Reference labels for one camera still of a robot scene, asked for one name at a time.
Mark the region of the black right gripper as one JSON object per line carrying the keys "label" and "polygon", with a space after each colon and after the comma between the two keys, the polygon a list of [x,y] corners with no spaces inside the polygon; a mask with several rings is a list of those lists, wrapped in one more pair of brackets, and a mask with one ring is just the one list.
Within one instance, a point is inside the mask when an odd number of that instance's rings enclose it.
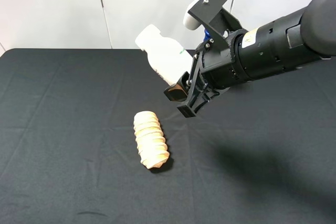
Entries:
{"label": "black right gripper", "polygon": [[[248,75],[242,67],[238,55],[238,39],[247,30],[227,10],[193,7],[190,15],[208,32],[209,39],[200,46],[202,52],[201,74],[215,89],[224,90],[248,82]],[[219,96],[213,89],[191,90],[190,74],[184,72],[177,83],[167,87],[164,94],[170,101],[183,101],[177,109],[185,118],[197,116],[200,109]]]}

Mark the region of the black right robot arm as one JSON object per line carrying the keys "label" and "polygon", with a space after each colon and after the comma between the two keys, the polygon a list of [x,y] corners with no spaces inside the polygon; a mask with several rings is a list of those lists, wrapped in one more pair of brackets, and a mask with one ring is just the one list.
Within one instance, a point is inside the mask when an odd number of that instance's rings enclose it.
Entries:
{"label": "black right robot arm", "polygon": [[185,26],[202,25],[208,37],[196,48],[190,71],[164,92],[187,118],[230,87],[335,56],[335,0],[312,0],[251,31],[223,8],[226,1],[196,0],[187,11]]}

